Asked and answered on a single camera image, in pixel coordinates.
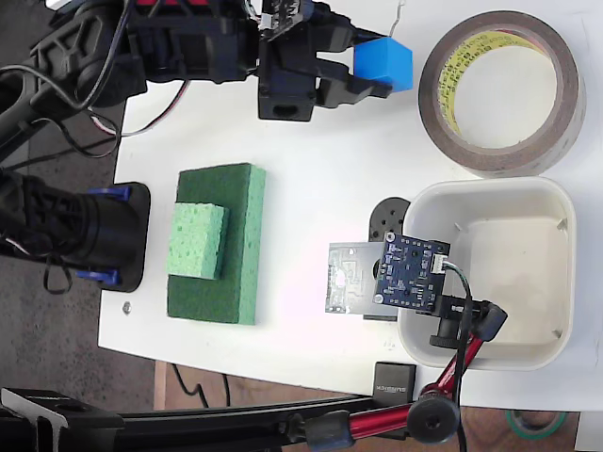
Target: white bin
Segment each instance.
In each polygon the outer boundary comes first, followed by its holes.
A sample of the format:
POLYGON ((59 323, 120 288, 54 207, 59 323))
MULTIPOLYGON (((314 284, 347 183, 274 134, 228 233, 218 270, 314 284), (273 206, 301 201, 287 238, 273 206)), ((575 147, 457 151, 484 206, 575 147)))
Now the white bin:
MULTIPOLYGON (((469 279, 474 299, 509 318, 471 368, 533 370, 551 363, 572 331, 576 212, 567 193, 541 177, 431 186, 411 204, 404 234, 448 242, 451 262, 469 279)), ((445 295, 463 297, 449 272, 445 295)), ((453 351, 430 346, 438 319, 399 310, 399 335, 419 363, 444 367, 453 351)))

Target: tape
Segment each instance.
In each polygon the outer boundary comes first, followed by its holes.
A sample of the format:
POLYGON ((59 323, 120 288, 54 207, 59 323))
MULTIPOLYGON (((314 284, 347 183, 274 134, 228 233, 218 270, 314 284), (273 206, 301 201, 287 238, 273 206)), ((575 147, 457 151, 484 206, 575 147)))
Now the tape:
POLYGON ((423 125, 442 153, 482 177, 537 175, 567 154, 584 122, 586 96, 576 62, 559 34, 544 22, 514 11, 486 12, 452 28, 425 64, 418 93, 423 125), (454 100, 467 68, 480 56, 507 46, 548 57, 557 77, 553 107, 530 137, 500 149, 463 139, 454 100))

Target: blue cube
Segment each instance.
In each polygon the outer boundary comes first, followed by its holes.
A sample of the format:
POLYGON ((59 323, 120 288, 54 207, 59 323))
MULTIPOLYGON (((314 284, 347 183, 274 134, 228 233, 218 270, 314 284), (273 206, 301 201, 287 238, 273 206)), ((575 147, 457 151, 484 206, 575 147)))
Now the blue cube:
POLYGON ((354 47, 354 75, 393 87, 413 88, 413 51, 392 38, 372 40, 354 47))

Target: light green sponge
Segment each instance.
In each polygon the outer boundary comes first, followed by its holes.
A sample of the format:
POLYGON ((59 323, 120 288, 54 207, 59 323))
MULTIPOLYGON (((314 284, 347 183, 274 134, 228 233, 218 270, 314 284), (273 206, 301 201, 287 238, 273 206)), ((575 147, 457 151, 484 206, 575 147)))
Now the light green sponge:
POLYGON ((218 205, 177 203, 171 222, 168 273, 216 280, 227 219, 228 209, 218 205))

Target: blue circuit board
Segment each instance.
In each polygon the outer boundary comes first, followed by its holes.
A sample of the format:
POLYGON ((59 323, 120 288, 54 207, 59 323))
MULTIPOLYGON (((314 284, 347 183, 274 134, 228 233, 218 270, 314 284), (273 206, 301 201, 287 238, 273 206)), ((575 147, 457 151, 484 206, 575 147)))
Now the blue circuit board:
POLYGON ((373 301, 416 311, 433 311, 444 290, 444 260, 450 244, 387 233, 373 301))

